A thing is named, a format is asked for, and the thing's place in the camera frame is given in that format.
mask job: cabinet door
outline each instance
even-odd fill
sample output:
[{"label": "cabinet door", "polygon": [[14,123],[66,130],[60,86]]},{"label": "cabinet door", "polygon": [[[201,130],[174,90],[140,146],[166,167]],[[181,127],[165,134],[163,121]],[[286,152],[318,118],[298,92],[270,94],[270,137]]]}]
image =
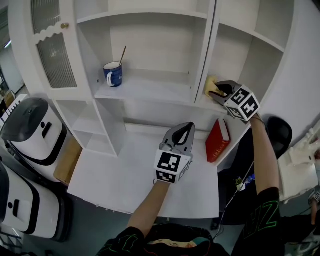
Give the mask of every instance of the cabinet door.
[{"label": "cabinet door", "polygon": [[72,0],[31,0],[33,42],[55,100],[90,100],[92,93],[80,53]]}]

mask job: white countertop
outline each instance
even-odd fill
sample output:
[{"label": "white countertop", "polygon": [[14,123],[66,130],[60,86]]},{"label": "white countertop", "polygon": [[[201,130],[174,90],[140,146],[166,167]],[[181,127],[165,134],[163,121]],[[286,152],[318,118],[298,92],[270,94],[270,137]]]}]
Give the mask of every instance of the white countertop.
[{"label": "white countertop", "polygon": [[[68,193],[110,210],[133,213],[153,187],[154,160],[163,135],[127,132],[118,158],[83,150]],[[170,186],[159,217],[219,216],[217,167],[206,159],[205,141],[195,139],[190,169]]]}]

